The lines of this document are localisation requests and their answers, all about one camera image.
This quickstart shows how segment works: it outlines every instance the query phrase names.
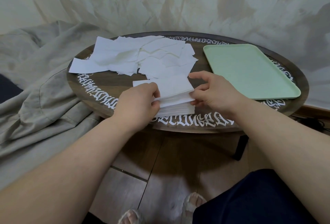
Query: table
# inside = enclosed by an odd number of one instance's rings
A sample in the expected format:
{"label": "table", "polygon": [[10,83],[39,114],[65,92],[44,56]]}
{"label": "table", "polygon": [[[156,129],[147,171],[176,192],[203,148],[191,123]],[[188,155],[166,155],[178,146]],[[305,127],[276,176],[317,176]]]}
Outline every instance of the table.
{"label": "table", "polygon": [[[229,37],[177,31],[146,32],[130,34],[126,35],[126,37],[144,37],[149,35],[162,35],[190,43],[195,50],[194,56],[198,59],[192,72],[201,70],[212,72],[203,52],[203,47],[205,45],[247,43]],[[260,102],[285,115],[293,114],[304,104],[308,96],[309,86],[305,75],[296,65],[283,56],[266,48],[260,46],[257,47],[301,90],[301,95],[295,99],[262,100]],[[94,45],[86,48],[76,55],[76,58],[87,59],[92,54],[93,49]],[[120,94],[126,89],[132,87],[132,81],[146,80],[146,76],[142,74],[134,74],[132,76],[118,75],[116,72],[112,71],[98,72],[94,74],[72,74],[67,72],[67,80],[73,92],[81,101],[101,117],[108,118],[113,115],[113,110],[116,107]],[[205,83],[202,80],[189,80],[194,88]],[[187,133],[223,133],[241,131],[240,127],[234,121],[222,117],[219,112],[213,111],[207,106],[196,108],[194,115],[154,118],[152,122],[150,122],[150,125],[153,129]],[[238,148],[241,146],[244,150],[244,143],[246,142],[247,137],[242,138],[242,142],[239,142]]]}

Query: sandal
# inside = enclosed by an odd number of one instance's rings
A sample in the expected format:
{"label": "sandal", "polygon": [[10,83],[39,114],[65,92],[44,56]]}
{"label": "sandal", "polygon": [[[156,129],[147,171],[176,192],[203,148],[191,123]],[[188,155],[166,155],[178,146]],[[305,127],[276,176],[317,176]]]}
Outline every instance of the sandal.
{"label": "sandal", "polygon": [[146,224],[146,222],[138,210],[130,209],[122,215],[118,224]]}
{"label": "sandal", "polygon": [[206,203],[203,196],[198,193],[191,193],[184,199],[184,206],[181,214],[181,224],[192,224],[192,216],[197,207]]}

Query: person's left hand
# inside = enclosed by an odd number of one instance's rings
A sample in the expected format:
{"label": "person's left hand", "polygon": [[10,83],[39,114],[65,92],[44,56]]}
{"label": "person's left hand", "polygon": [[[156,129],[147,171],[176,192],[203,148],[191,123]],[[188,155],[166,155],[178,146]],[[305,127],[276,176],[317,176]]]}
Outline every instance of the person's left hand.
{"label": "person's left hand", "polygon": [[160,97],[154,82],[127,89],[120,95],[111,118],[134,133],[142,130],[159,111],[159,101],[152,102],[152,96]]}

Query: stack of napkins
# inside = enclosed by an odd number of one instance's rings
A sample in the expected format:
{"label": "stack of napkins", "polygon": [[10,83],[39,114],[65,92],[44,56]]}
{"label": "stack of napkins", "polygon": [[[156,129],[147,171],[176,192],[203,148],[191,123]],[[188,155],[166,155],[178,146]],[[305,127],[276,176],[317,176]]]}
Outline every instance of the stack of napkins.
{"label": "stack of napkins", "polygon": [[160,92],[160,97],[154,99],[154,101],[160,102],[160,110],[155,117],[195,113],[195,106],[190,104],[194,99],[189,94],[194,91],[194,88],[187,76],[177,75],[168,78],[133,81],[133,87],[151,82],[158,85]]}
{"label": "stack of napkins", "polygon": [[118,37],[110,40],[97,37],[88,60],[74,58],[70,73],[89,74],[116,71],[119,75],[137,73],[147,79],[183,74],[186,77],[197,61],[191,44],[163,36]]}

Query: wooden baseboard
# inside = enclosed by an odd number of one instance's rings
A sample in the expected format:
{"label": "wooden baseboard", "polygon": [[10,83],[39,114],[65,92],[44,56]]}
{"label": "wooden baseboard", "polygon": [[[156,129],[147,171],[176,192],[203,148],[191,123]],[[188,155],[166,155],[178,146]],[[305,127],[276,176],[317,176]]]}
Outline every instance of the wooden baseboard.
{"label": "wooden baseboard", "polygon": [[303,105],[294,114],[330,121],[330,110],[309,105]]}

